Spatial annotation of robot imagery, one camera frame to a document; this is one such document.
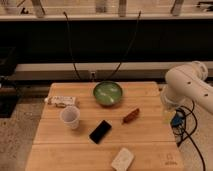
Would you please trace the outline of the translucent yellowish gripper finger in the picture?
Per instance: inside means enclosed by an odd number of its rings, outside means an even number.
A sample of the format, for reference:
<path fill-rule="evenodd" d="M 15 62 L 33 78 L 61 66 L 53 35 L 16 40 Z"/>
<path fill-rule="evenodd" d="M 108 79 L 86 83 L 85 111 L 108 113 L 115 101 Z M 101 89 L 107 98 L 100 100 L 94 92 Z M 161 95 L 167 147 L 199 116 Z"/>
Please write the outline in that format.
<path fill-rule="evenodd" d="M 169 124 L 171 122 L 171 120 L 173 119 L 174 115 L 175 115 L 174 110 L 165 110 L 163 112 L 163 122 L 165 124 Z"/>

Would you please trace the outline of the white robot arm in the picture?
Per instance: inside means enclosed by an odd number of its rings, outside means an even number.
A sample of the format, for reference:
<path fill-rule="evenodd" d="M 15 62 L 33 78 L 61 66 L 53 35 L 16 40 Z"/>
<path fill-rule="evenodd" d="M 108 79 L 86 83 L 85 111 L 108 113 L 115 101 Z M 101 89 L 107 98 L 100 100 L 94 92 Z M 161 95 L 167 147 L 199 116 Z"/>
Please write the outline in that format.
<path fill-rule="evenodd" d="M 203 62 L 192 61 L 171 68 L 165 74 L 166 85 L 160 93 L 163 122 L 169 124 L 186 99 L 196 102 L 213 114 L 213 87 L 205 82 L 208 68 Z"/>

